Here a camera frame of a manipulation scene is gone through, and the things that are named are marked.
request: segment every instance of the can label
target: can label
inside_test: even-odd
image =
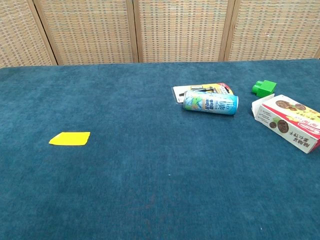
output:
[[[183,107],[191,111],[233,115],[238,109],[238,97],[231,94],[186,91]]]

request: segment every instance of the yellow paper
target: yellow paper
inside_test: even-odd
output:
[[[52,145],[82,146],[85,145],[90,132],[61,132],[49,141]]]

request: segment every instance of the cookie picture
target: cookie picture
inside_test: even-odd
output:
[[[269,126],[270,128],[275,129],[277,127],[277,124],[273,121],[273,122],[270,122]]]
[[[302,111],[306,110],[306,107],[304,105],[300,104],[300,103],[297,103],[294,106],[299,110],[302,110]]]
[[[287,101],[282,101],[282,100],[279,100],[279,101],[276,101],[275,104],[280,107],[280,108],[283,108],[283,109],[288,109],[288,108],[291,108],[292,105],[287,102]]]
[[[278,121],[278,129],[281,133],[285,134],[289,131],[288,123],[285,120]]]

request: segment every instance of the rattan wall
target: rattan wall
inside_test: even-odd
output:
[[[0,68],[56,64],[32,7],[27,0],[0,1]]]
[[[228,0],[135,0],[140,62],[217,61]]]
[[[34,2],[58,64],[138,61],[130,0]]]
[[[236,0],[231,22],[225,60],[313,58],[320,47],[320,0]]]

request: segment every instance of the cardboard box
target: cardboard box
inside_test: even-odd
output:
[[[310,153],[320,145],[320,113],[284,96],[271,94],[252,103],[254,119]]]

